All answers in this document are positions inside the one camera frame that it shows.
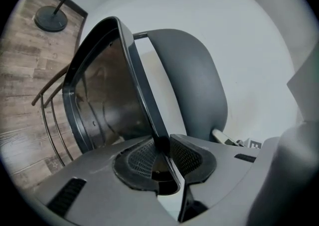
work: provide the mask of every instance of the metal chair leg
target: metal chair leg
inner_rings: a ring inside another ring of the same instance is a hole
[[[44,126],[45,126],[45,130],[46,130],[46,133],[48,134],[48,137],[49,137],[49,140],[50,140],[50,143],[52,145],[52,148],[55,152],[55,155],[58,157],[59,161],[61,162],[62,166],[64,167],[65,164],[63,162],[63,160],[61,159],[54,143],[53,143],[53,140],[52,140],[52,137],[51,137],[51,134],[50,134],[50,131],[49,131],[49,127],[48,127],[48,123],[46,121],[46,116],[45,116],[45,111],[44,111],[44,105],[43,105],[43,94],[40,94],[40,98],[41,98],[41,111],[42,111],[42,116],[43,116],[43,121],[44,121]]]
[[[53,100],[54,96],[58,94],[58,92],[62,89],[62,86],[63,86],[63,82],[61,84],[59,84],[59,86],[54,90],[54,92],[46,100],[46,102],[44,103],[44,108],[46,108],[48,106],[48,104],[50,103],[50,101]]]
[[[34,100],[32,101],[31,105],[35,105],[35,103],[39,100],[41,95],[43,95],[60,77],[62,77],[68,70],[69,65],[65,66],[61,69],[42,89],[41,91],[35,96]]]
[[[53,106],[53,99],[51,99],[51,108],[52,108],[52,115],[53,115],[55,127],[56,127],[56,130],[58,131],[60,140],[61,140],[61,142],[62,142],[62,144],[63,144],[63,147],[64,147],[64,149],[65,149],[67,155],[69,156],[70,160],[73,161],[73,158],[72,158],[72,156],[71,156],[71,154],[70,154],[68,148],[66,147],[65,142],[64,142],[64,140],[63,140],[63,138],[62,138],[62,135],[61,135],[61,132],[60,132],[60,129],[59,129],[59,126],[58,126],[58,122],[57,122],[56,117],[55,117],[54,106]]]

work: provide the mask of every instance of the white furniture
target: white furniture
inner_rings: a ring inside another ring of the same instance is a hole
[[[133,33],[175,28],[206,46],[226,94],[224,133],[232,139],[263,141],[296,123],[297,104],[286,85],[294,74],[289,52],[254,0],[109,0],[88,15],[81,41],[111,15]],[[168,132],[185,134],[176,98],[152,45],[144,39],[137,47]]]

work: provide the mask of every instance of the chair backrest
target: chair backrest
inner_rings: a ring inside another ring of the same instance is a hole
[[[213,140],[227,120],[227,100],[214,62],[194,36],[176,29],[147,32],[171,82],[187,135]]]

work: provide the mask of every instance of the floor lamp base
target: floor lamp base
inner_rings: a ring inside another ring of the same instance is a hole
[[[34,16],[35,24],[47,32],[59,32],[64,30],[68,23],[68,18],[61,10],[53,15],[54,10],[54,6],[41,7]]]

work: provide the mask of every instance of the wooden floor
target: wooden floor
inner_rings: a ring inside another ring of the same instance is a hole
[[[36,189],[41,181],[61,169],[45,132],[40,101],[31,105],[40,89],[70,63],[83,21],[83,17],[62,6],[68,17],[65,30],[49,33],[37,28],[32,20],[36,11],[41,6],[57,4],[57,0],[21,0],[0,40],[0,153],[13,181],[23,189]],[[46,92],[45,100],[61,81]],[[62,136],[76,158],[81,152],[70,131],[61,93],[55,97],[54,105]],[[53,140],[68,163],[50,107],[46,113]]]

